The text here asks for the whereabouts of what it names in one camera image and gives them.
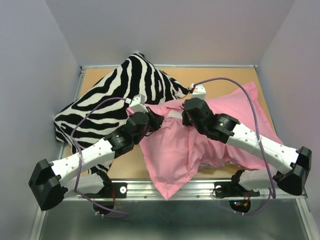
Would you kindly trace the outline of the plain pink pillow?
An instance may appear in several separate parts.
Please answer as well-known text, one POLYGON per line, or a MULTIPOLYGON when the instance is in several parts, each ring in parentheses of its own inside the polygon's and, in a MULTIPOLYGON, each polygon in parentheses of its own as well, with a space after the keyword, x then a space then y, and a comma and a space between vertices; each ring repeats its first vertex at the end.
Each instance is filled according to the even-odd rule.
MULTIPOLYGON (((273 131, 265 112, 258 102, 258 89, 254 82, 218 98, 207 99, 214 113, 228 114, 251 130, 255 130, 253 113, 256 113, 259 133, 277 143, 282 143, 273 131)), ((182 187, 199 167, 221 168, 236 165, 239 168, 259 170, 265 168, 262 159, 234 146, 211 140, 193 127, 182 124, 182 119, 167 118, 169 110, 182 112, 182 100, 171 100, 149 108, 164 117, 159 130, 144 137, 139 145, 147 171, 154 185, 182 187)))

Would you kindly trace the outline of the white pillow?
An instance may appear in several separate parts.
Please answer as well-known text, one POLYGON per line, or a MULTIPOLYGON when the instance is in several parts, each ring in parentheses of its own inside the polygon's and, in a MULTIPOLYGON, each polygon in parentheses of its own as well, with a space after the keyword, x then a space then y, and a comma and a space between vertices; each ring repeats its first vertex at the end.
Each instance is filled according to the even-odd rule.
POLYGON ((169 110, 168 114, 166 115, 167 118, 175 118, 175 119, 180 119, 182 120, 183 119, 183 116, 182 116, 182 112, 179 112, 175 109, 171 109, 169 110))

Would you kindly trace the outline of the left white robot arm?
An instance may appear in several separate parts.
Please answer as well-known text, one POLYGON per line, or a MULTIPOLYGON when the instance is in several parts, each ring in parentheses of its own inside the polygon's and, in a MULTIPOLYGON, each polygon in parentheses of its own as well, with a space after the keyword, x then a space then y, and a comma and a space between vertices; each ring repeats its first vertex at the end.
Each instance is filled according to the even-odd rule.
POLYGON ((90 147, 66 158, 36 163, 28 185, 41 210, 59 205, 77 194, 80 174, 97 165, 112 164, 130 152, 148 134, 161 128, 164 117, 148 109, 135 112, 126 123, 90 147))

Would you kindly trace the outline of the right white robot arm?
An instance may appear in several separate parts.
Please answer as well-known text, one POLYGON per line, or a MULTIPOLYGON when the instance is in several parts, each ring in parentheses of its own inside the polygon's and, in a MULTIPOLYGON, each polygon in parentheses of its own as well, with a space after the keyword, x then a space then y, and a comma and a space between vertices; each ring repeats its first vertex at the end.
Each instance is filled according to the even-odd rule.
POLYGON ((193 126, 213 141, 239 148, 264 161, 263 170, 239 170, 232 176, 233 194, 274 186, 293 196, 303 194, 312 163, 309 148, 287 147, 259 135, 228 114, 214 114, 206 101, 197 97, 186 100, 182 109, 185 126, 193 126))

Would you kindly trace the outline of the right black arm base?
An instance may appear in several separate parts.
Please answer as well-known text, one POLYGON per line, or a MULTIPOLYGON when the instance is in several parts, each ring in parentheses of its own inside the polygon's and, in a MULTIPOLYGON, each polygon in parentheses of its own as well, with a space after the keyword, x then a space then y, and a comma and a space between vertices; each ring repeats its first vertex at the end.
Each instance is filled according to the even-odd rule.
POLYGON ((216 181, 212 196, 217 199, 235 198, 235 197, 259 197, 259 191, 246 190, 238 183, 231 181, 216 181))

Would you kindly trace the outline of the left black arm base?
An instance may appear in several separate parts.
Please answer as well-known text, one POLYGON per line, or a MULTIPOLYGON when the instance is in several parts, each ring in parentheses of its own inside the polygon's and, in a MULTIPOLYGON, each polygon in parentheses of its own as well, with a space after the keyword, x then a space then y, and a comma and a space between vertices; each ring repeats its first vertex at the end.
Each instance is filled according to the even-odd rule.
POLYGON ((103 185, 102 189, 97 192, 88 191, 84 193, 86 197, 91 199, 125 199, 127 197, 127 187, 126 182, 112 182, 108 185, 103 185))

